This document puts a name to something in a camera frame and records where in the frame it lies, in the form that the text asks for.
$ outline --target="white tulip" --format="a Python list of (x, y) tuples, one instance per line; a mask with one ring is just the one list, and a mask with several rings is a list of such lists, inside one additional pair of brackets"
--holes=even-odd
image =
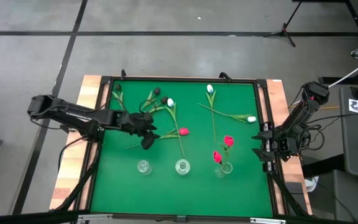
[(208, 93), (214, 92), (214, 88), (211, 86), (211, 84), (208, 84), (208, 86), (206, 86), (206, 91), (208, 91)]
[(247, 118), (247, 121), (248, 121), (249, 123), (255, 122), (255, 121), (256, 121), (256, 117), (250, 116), (250, 117)]
[(167, 104), (169, 107), (172, 107), (173, 105), (175, 105), (175, 103), (173, 102), (173, 99), (171, 99), (171, 98), (168, 99)]

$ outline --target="wooden board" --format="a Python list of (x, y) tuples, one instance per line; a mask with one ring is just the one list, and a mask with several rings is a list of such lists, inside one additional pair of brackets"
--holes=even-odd
[[(89, 108), (95, 108), (96, 99), (98, 96), (101, 76), (99, 75), (85, 75), (80, 90), (80, 95), (77, 100), (78, 105), (86, 106)], [(281, 125), (287, 116), (289, 115), (287, 108), (287, 100), (285, 98), (283, 83), (281, 80), (267, 80), (268, 93), (273, 113), (273, 120), (276, 126)], [(103, 91), (103, 97), (101, 105), (106, 101), (107, 88)], [(267, 120), (266, 108), (264, 106), (264, 95), (262, 89), (259, 92), (264, 119)], [(78, 133), (70, 133), (68, 135), (67, 143), (79, 138)], [(62, 164), (58, 173), (55, 190), (53, 191), (52, 201), (50, 203), (50, 209), (58, 207), (64, 199), (74, 189), (80, 178), (81, 166), (85, 156), (86, 142), (79, 141), (76, 144), (68, 147), (63, 154)], [(305, 195), (306, 205), (308, 213), (311, 214), (310, 201), (306, 191), (306, 185), (303, 178), (300, 160), (298, 157), (293, 157), (287, 162), (282, 161), (282, 169), (286, 182), (299, 182), (302, 184), (303, 192)], [(82, 200), (80, 208), (85, 208), (85, 199), (88, 194), (89, 183), (87, 183), (82, 192)], [(284, 214), (283, 203), (281, 200), (281, 193), (277, 186), (275, 186), (278, 211), (280, 214)]]

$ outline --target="gray floor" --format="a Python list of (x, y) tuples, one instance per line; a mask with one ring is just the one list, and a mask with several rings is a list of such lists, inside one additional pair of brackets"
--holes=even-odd
[[(0, 30), (72, 30), (80, 4), (0, 0)], [(295, 6), (287, 0), (89, 0), (80, 30), (270, 31)], [(355, 32), (357, 27), (344, 4), (305, 3), (288, 30)], [(50, 93), (68, 39), (0, 36), (0, 215), (10, 212), (38, 130), (26, 115), (30, 97)], [(342, 77), (358, 67), (349, 55), (358, 47), (357, 38), (293, 40), (296, 48), (283, 38), (77, 37), (59, 97), (75, 101), (83, 75), (117, 75), (125, 68), (128, 75), (216, 77), (226, 72), (233, 78), (282, 79), (291, 101), (304, 82)], [(335, 87), (328, 106), (338, 104)], [(334, 114), (339, 110), (321, 110), (315, 118)], [(324, 159), (341, 153), (340, 128), (339, 121), (328, 127), (324, 148), (305, 154)], [(47, 211), (66, 137), (48, 132), (24, 212)]]

